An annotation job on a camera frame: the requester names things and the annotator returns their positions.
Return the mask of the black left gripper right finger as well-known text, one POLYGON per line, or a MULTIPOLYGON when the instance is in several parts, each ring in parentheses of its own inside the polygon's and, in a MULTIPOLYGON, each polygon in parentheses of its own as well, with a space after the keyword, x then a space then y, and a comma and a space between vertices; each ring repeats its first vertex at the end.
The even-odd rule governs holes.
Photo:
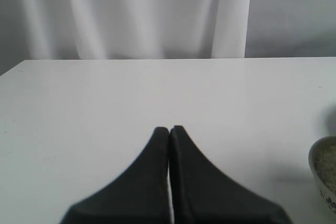
POLYGON ((281 206, 221 172, 182 126, 170 131, 169 174, 175 223, 290 223, 281 206))

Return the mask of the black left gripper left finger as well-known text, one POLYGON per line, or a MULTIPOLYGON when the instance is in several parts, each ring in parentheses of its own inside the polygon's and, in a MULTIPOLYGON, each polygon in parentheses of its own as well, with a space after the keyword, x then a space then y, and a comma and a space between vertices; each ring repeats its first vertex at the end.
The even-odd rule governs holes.
POLYGON ((134 162, 113 182, 72 205, 62 223, 170 223, 169 131, 154 129, 134 162))

